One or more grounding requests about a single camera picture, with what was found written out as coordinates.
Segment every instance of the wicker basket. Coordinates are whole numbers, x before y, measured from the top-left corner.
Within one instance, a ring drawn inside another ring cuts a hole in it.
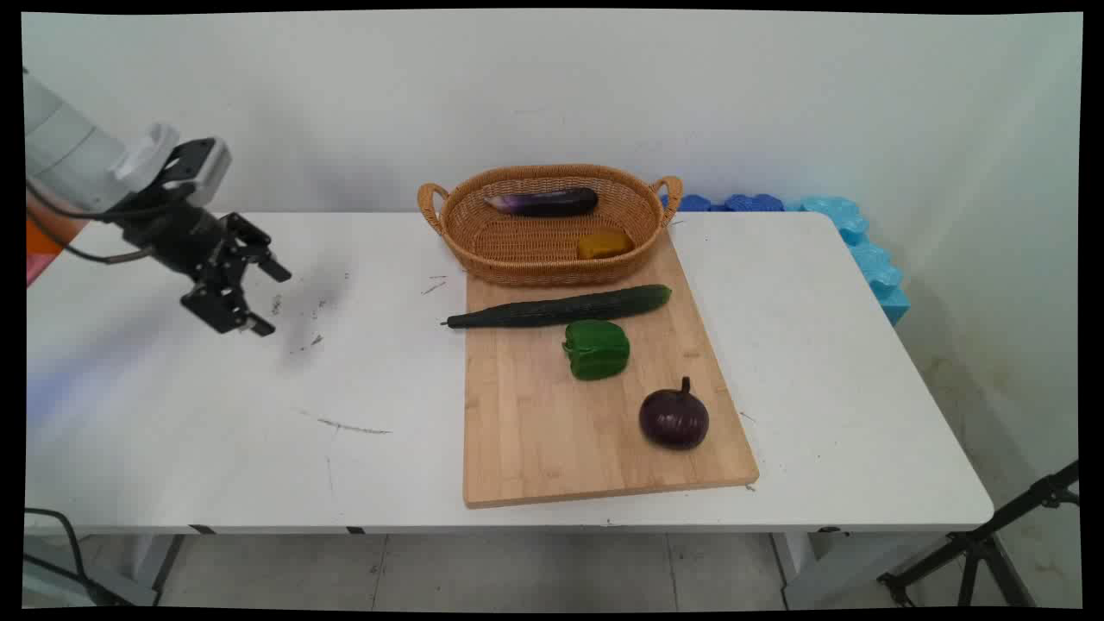
[[[666,211],[659,188],[667,186]],[[507,193],[549,192],[586,187],[598,204],[586,215],[526,218],[506,215],[484,202]],[[433,194],[445,204],[440,215]],[[418,189],[426,221],[468,273],[510,286],[558,286],[611,283],[638,270],[682,199],[682,181],[664,177],[651,186],[615,168],[593,165],[496,168],[457,186],[453,193],[434,183]],[[631,252],[609,259],[578,260],[578,238],[605,230],[624,231]]]

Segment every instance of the basket handle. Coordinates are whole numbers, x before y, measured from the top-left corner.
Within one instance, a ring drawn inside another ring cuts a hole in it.
[[[679,210],[679,203],[682,201],[682,180],[678,177],[664,177],[659,181],[656,181],[651,186],[651,191],[659,193],[659,188],[667,186],[667,211],[664,212],[662,220],[659,221],[660,227],[667,227],[667,223],[675,218],[675,212]]]
[[[433,227],[433,230],[437,231],[438,235],[444,235],[445,229],[442,228],[440,221],[437,220],[437,210],[433,207],[433,194],[435,193],[448,200],[448,192],[445,188],[436,183],[425,183],[417,189],[417,206],[422,209],[422,215],[425,215],[425,221]]]

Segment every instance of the white table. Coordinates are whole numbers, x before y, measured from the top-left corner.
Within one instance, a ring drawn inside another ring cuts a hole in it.
[[[179,304],[190,282],[153,261],[64,255],[28,290],[28,506],[84,533],[147,534],[837,527],[931,539],[992,514],[824,215],[687,213],[671,228],[749,417],[755,485],[487,509],[461,497],[464,333],[438,324],[464,310],[465,274],[443,241],[414,213],[247,215],[294,274],[246,276],[269,337],[215,334]],[[126,248],[106,224],[74,243]],[[24,528],[57,533],[49,519]],[[799,566],[797,540],[784,556]],[[879,539],[871,562],[901,540]],[[802,571],[790,604],[873,571],[842,570],[854,555]]]

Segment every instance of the blue foam block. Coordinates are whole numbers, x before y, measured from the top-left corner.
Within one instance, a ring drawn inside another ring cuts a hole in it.
[[[787,211],[816,211],[831,218],[847,245],[862,242],[870,228],[870,222],[859,213],[859,206],[842,197],[806,197]]]
[[[866,240],[848,250],[859,264],[870,291],[874,292],[874,297],[882,301],[896,291],[901,284],[901,270],[890,263],[890,253],[885,249]]]
[[[878,301],[882,305],[882,310],[889,317],[891,325],[896,325],[904,317],[904,314],[912,307],[909,298],[900,287],[894,288],[884,299]]]
[[[771,194],[732,194],[723,206],[716,206],[714,211],[785,211],[782,201]]]
[[[667,207],[666,196],[659,197],[659,200],[664,203],[664,207]],[[709,199],[704,197],[699,197],[698,194],[687,194],[682,197],[682,202],[679,203],[679,211],[710,211],[710,208],[712,207],[713,206],[710,204]]]

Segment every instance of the eggplant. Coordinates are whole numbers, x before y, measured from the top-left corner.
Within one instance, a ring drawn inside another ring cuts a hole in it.
[[[682,390],[657,390],[645,398],[640,430],[648,440],[668,449],[688,450],[701,444],[709,432],[709,412],[690,394],[690,378],[682,378]]]
[[[590,188],[566,188],[535,194],[502,194],[484,200],[507,215],[564,218],[594,211],[598,194]]]

